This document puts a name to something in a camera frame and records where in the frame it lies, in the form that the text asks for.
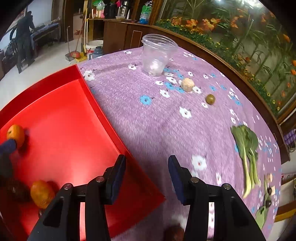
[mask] floral tablecloth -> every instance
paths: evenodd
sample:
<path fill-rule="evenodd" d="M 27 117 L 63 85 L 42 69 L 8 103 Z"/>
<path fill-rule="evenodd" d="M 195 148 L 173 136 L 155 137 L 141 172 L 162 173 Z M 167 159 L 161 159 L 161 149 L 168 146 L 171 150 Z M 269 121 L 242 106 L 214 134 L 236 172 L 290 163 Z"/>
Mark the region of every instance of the floral tablecloth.
<path fill-rule="evenodd" d="M 78 64 L 87 84 L 143 170 L 165 195 L 166 201 L 149 216 L 113 240 L 162 240 L 168 226 L 186 226 L 189 207 L 177 200 L 168 172 L 168 157 L 176 155 L 180 165 L 212 185 L 230 183 L 242 197 L 244 173 L 233 125 L 246 125 L 259 140 L 258 177 L 272 173 L 275 186 L 267 221 L 267 238 L 279 204 L 281 160 L 277 143 L 251 102 L 223 73 L 182 48 L 173 54 L 159 77 L 141 71 L 142 48 L 104 55 Z M 189 77 L 192 92 L 180 88 Z M 205 97 L 216 101 L 208 105 Z M 256 186 L 244 203 L 255 217 L 263 203 L 264 185 Z M 209 204 L 208 236 L 214 231 L 214 205 Z"/>

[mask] red tray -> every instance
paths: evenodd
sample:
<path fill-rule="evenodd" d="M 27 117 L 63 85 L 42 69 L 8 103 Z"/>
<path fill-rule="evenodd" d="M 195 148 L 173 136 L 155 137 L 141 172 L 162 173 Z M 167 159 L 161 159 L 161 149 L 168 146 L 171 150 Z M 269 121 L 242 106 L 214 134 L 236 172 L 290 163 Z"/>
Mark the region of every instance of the red tray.
<path fill-rule="evenodd" d="M 25 147 L 14 152 L 11 161 L 15 178 L 29 187 L 39 179 L 51 182 L 56 190 L 65 183 L 85 184 L 113 166 L 119 154 L 126 155 L 118 199 L 105 206 L 111 237 L 164 201 L 108 122 L 76 66 L 34 84 L 0 111 L 0 143 L 12 124 L 27 132 Z M 37 207 L 0 195 L 0 211 L 8 229 L 17 240 L 26 240 L 38 220 Z M 84 205 L 81 211 L 80 238 L 84 240 Z"/>

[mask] person in dark clothing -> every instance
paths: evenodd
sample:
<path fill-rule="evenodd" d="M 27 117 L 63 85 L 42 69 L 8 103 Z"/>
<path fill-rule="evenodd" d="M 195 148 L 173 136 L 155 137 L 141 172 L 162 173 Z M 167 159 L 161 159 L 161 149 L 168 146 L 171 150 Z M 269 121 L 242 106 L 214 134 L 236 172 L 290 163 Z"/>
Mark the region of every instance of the person in dark clothing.
<path fill-rule="evenodd" d="M 18 57 L 17 57 L 17 68 L 19 74 L 22 72 L 22 52 L 23 49 L 25 50 L 26 60 L 28 66 L 30 66 L 35 60 L 32 59 L 31 55 L 31 38 L 30 38 L 30 28 L 35 29 L 33 23 L 33 16 L 31 15 L 32 12 L 29 11 L 26 15 L 20 19 L 16 26 L 10 33 L 10 40 L 12 39 L 13 33 L 16 30 L 16 42 L 17 42 L 17 50 L 18 50 Z"/>

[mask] white floor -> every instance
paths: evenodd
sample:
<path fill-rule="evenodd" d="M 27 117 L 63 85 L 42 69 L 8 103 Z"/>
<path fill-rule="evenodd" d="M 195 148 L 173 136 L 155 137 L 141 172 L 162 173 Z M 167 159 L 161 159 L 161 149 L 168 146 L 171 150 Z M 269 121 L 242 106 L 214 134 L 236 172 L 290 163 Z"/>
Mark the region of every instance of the white floor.
<path fill-rule="evenodd" d="M 69 43 L 70 51 L 75 50 L 77 40 Z M 22 68 L 19 74 L 17 67 L 14 66 L 2 80 L 0 80 L 0 109 L 8 104 L 14 97 L 22 91 L 43 79 L 44 77 L 68 67 L 71 64 L 76 64 L 73 60 L 69 63 L 65 59 L 65 54 L 68 53 L 68 44 L 61 42 L 56 43 L 50 47 L 43 47 L 35 62 L 28 67 Z"/>

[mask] clear plastic cup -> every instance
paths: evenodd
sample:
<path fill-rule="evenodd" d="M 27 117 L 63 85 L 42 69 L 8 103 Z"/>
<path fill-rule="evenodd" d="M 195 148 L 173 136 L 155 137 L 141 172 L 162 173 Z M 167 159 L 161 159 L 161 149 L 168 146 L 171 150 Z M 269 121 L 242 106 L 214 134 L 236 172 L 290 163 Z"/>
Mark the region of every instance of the clear plastic cup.
<path fill-rule="evenodd" d="M 178 45 L 170 38 L 159 34 L 145 35 L 142 43 L 142 71 L 151 76 L 160 76 Z"/>

